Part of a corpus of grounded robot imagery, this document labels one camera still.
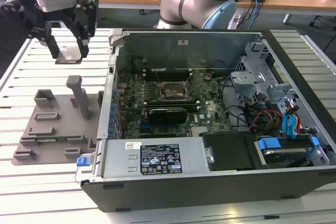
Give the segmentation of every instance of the warning label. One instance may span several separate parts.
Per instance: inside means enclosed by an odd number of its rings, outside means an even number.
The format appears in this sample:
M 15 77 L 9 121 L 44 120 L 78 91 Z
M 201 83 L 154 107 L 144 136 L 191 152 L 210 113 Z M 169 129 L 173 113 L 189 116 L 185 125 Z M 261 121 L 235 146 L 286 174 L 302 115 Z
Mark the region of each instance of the warning label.
M 181 173 L 178 144 L 141 145 L 140 172 L 143 175 Z

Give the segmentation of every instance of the black cable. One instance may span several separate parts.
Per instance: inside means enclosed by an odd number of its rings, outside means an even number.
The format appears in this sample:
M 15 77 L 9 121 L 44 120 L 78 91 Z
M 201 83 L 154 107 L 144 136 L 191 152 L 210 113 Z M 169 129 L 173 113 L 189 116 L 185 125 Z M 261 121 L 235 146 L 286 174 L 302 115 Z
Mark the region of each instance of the black cable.
M 327 20 L 327 21 L 334 21 L 335 19 L 334 18 L 330 18 L 330 19 L 328 19 L 328 18 L 324 18 L 324 17 L 322 17 L 322 16 L 318 16 L 319 18 L 323 18 L 323 19 L 325 19 L 325 20 Z
M 324 48 L 323 52 L 326 51 L 326 49 L 330 46 L 330 44 L 332 43 L 332 41 L 336 38 L 336 35 L 334 35 L 334 37 L 331 38 L 331 40 L 328 42 L 328 44 L 326 45 L 326 47 Z
M 245 12 L 244 16 L 242 17 L 242 20 L 238 23 L 237 28 L 239 28 L 239 26 L 242 26 L 241 28 L 243 28 L 244 23 L 245 23 L 246 21 L 248 21 L 248 20 L 251 19 L 252 15 L 253 15 L 254 1 L 255 1 L 255 0 L 251 0 L 250 7 L 249 7 L 249 9 L 247 10 L 247 12 Z M 257 18 L 257 17 L 259 16 L 259 11 L 260 11 L 261 7 L 262 7 L 262 6 L 260 6 L 260 4 L 258 3 L 258 11 L 257 11 L 257 14 L 256 14 L 256 17 L 255 17 L 255 18 Z
M 322 24 L 324 24 L 324 25 L 326 25 L 326 26 L 330 26 L 330 25 L 326 24 L 325 22 L 323 22 L 322 20 L 320 20 L 319 17 L 318 17 L 317 19 L 318 19 L 318 21 L 321 22 Z
M 221 101 L 221 103 L 222 103 L 222 105 L 223 105 L 223 108 L 224 108 L 224 111 L 226 111 L 227 113 L 229 113 L 231 116 L 233 116 L 234 118 L 236 118 L 236 119 L 238 119 L 238 120 L 240 120 L 240 121 L 242 121 L 243 123 L 245 123 L 246 125 L 248 125 L 248 123 L 244 120 L 244 119 L 241 119 L 240 117 L 238 117 L 238 116 L 236 116 L 234 113 L 232 113 L 231 111 L 229 111 L 228 110 L 228 108 L 231 108 L 232 106 L 230 106 L 230 107 L 225 107 L 225 104 L 224 104 L 224 102 L 223 102 L 223 92 L 224 92 L 224 88 L 225 88 L 225 85 L 226 85 L 226 83 L 227 83 L 227 81 L 229 80 L 229 79 L 231 79 L 230 77 L 228 77 L 226 80 L 225 80 L 225 82 L 223 83 L 223 86 L 222 86 L 222 89 L 221 89 L 221 93 L 220 93 L 220 101 Z
M 222 61 L 222 60 L 213 60 L 213 61 L 211 61 L 205 68 L 206 68 L 206 70 L 209 70 L 209 68 L 210 68 L 210 66 L 213 64 L 213 63 L 215 63 L 215 62 L 220 62 L 220 63 L 222 63 L 225 67 L 227 67 L 228 69 L 230 69 L 230 70 L 233 70 L 232 68 L 230 68 L 229 66 L 228 66 L 228 64 L 226 64 L 224 61 Z

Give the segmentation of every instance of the black cable bundle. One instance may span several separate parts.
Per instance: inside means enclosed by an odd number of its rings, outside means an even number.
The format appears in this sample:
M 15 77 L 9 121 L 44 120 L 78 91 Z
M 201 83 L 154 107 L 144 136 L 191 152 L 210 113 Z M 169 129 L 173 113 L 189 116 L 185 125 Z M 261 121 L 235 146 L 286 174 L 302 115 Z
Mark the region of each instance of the black cable bundle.
M 256 0 L 251 0 L 250 7 L 248 8 L 247 12 L 244 14 L 242 17 L 241 21 L 238 23 L 238 27 L 241 26 L 241 29 L 244 27 L 244 23 L 247 21 L 254 22 L 255 19 L 259 16 L 260 14 L 260 9 L 263 7 L 263 3 L 257 2 L 255 3 Z M 256 15 L 254 15 L 254 8 L 253 6 L 257 4 L 257 12 Z

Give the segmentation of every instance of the cable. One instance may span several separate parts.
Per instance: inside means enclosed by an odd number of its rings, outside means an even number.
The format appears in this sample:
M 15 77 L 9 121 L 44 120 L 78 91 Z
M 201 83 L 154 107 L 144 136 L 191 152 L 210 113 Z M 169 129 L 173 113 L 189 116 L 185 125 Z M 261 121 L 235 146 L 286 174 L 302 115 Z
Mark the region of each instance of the cable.
M 255 2 L 255 8 L 257 7 L 257 11 L 256 9 L 254 8 L 254 12 L 250 12 L 251 8 L 253 8 L 253 5 L 254 5 L 254 2 Z M 251 4 L 248 8 L 248 10 L 244 13 L 244 16 L 242 17 L 241 21 L 239 22 L 237 28 L 239 28 L 241 26 L 241 29 L 244 27 L 244 23 L 248 20 L 251 20 L 251 23 L 253 25 L 255 19 L 259 16 L 260 14 L 260 10 L 261 8 L 263 7 L 263 3 L 260 3 L 256 0 L 251 0 Z
M 247 30 L 250 30 L 250 28 L 252 27 L 254 21 L 256 20 L 256 13 L 257 13 L 258 0 L 255 0 L 255 1 L 256 1 L 256 7 L 255 7 L 255 9 L 254 9 L 253 18 L 252 18 L 252 21 L 251 21 L 250 25 L 248 26 Z
M 213 63 L 215 63 L 215 62 L 220 62 L 220 63 L 222 63 L 225 67 L 227 67 L 228 69 L 230 69 L 230 70 L 232 70 L 232 68 L 230 68 L 229 66 L 228 66 L 228 64 L 226 64 L 224 61 L 222 61 L 222 60 L 213 60 L 213 61 L 211 61 L 206 67 L 205 67 L 205 69 L 206 70 L 208 70 L 209 71 L 209 68 L 210 68 L 210 66 L 213 64 Z
M 332 43 L 332 41 L 336 38 L 336 35 L 334 35 L 334 37 L 331 38 L 331 40 L 328 42 L 328 44 L 326 45 L 326 47 L 324 48 L 323 52 L 326 51 L 326 49 L 330 46 L 330 44 Z
M 221 103 L 222 103 L 222 105 L 223 105 L 223 108 L 224 108 L 224 111 L 226 111 L 227 113 L 229 113 L 231 116 L 233 116 L 234 118 L 236 118 L 237 120 L 240 120 L 240 121 L 242 121 L 243 123 L 245 123 L 246 125 L 248 125 L 248 123 L 244 120 L 244 119 L 241 119 L 240 117 L 238 117 L 238 116 L 236 116 L 234 113 L 232 113 L 230 110 L 228 110 L 228 108 L 231 108 L 231 107 L 234 107 L 234 106 L 236 106 L 236 105 L 232 105 L 232 106 L 230 106 L 230 107 L 225 107 L 225 104 L 224 104 L 224 102 L 223 102 L 223 92 L 224 92 L 224 88 L 225 88 L 225 85 L 226 85 L 226 83 L 227 83 L 227 81 L 229 80 L 229 79 L 231 79 L 230 77 L 228 77 L 226 80 L 225 80 L 225 82 L 223 83 L 223 86 L 222 86 L 222 89 L 221 89 L 221 93 L 220 93 L 220 101 L 221 101 Z
M 322 20 L 320 20 L 320 17 L 317 18 L 319 22 L 321 22 L 322 24 L 326 25 L 326 26 L 330 26 L 327 23 L 323 22 Z

